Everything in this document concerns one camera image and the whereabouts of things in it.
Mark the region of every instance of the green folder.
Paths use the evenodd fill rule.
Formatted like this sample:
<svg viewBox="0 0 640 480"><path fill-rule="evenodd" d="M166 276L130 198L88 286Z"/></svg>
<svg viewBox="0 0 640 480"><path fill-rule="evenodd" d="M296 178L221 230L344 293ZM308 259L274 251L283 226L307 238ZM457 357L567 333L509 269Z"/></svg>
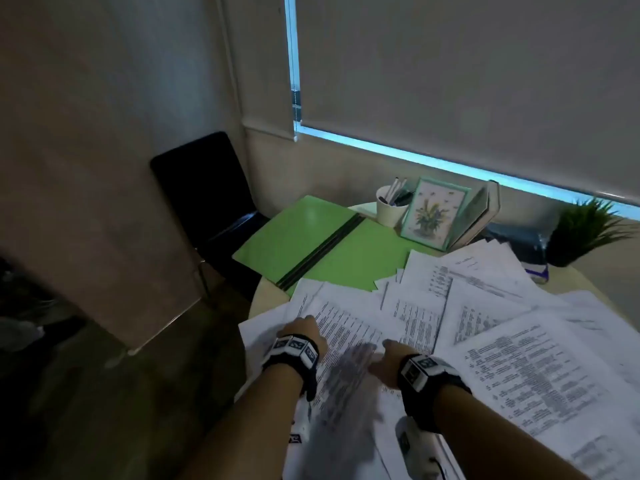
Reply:
<svg viewBox="0 0 640 480"><path fill-rule="evenodd" d="M307 195L284 209L238 249L233 258L276 283L356 212ZM404 267L409 251L436 250L409 241L396 231L365 219L323 257L305 278L362 290ZM292 295L295 286L287 290Z"/></svg>

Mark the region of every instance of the dark floor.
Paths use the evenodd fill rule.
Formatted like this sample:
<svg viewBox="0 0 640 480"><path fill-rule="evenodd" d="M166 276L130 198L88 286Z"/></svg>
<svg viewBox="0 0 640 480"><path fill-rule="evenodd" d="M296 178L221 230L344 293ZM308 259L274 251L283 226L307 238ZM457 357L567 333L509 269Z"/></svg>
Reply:
<svg viewBox="0 0 640 480"><path fill-rule="evenodd" d="M0 478L173 478L244 382L249 306L222 284L135 356L92 322L0 356Z"/></svg>

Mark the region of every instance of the framed plant picture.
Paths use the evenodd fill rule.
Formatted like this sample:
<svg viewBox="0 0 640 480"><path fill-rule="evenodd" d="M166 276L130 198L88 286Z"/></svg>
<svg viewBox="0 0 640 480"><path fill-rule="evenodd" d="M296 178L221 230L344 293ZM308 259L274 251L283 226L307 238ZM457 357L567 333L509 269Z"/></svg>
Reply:
<svg viewBox="0 0 640 480"><path fill-rule="evenodd" d="M444 251L451 227L471 189L421 177L400 235Z"/></svg>

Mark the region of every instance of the pen holder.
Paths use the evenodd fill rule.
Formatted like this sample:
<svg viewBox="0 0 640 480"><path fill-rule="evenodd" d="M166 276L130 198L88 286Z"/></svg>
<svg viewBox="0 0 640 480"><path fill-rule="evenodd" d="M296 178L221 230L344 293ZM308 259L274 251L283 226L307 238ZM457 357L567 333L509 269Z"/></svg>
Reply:
<svg viewBox="0 0 640 480"><path fill-rule="evenodd" d="M398 222L402 220L409 204L403 205L402 207L394 207L393 205L388 205L380 201L380 197L386 195L390 186L391 185L385 185L384 187L380 187L376 192L376 220L378 224L382 224L383 226L396 227Z"/></svg>

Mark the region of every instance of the hand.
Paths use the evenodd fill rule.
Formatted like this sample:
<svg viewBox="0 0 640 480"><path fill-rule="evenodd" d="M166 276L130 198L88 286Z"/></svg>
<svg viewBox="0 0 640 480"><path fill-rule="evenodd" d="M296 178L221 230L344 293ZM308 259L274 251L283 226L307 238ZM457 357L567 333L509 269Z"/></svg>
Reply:
<svg viewBox="0 0 640 480"><path fill-rule="evenodd" d="M385 340L382 345L385 348L385 356L379 362L372 362L369 365L369 373L380 379L385 386L398 389L400 362L407 355L417 354L418 351L395 340Z"/></svg>
<svg viewBox="0 0 640 480"><path fill-rule="evenodd" d="M305 318L296 318L293 322L287 323L282 330L278 332L278 337L284 337L285 335L292 335L293 333L299 333L309 339L313 340L318 346L318 353L320 355L318 363L322 362L324 355L328 349L326 339L320 335L316 318L313 315L307 315Z"/></svg>

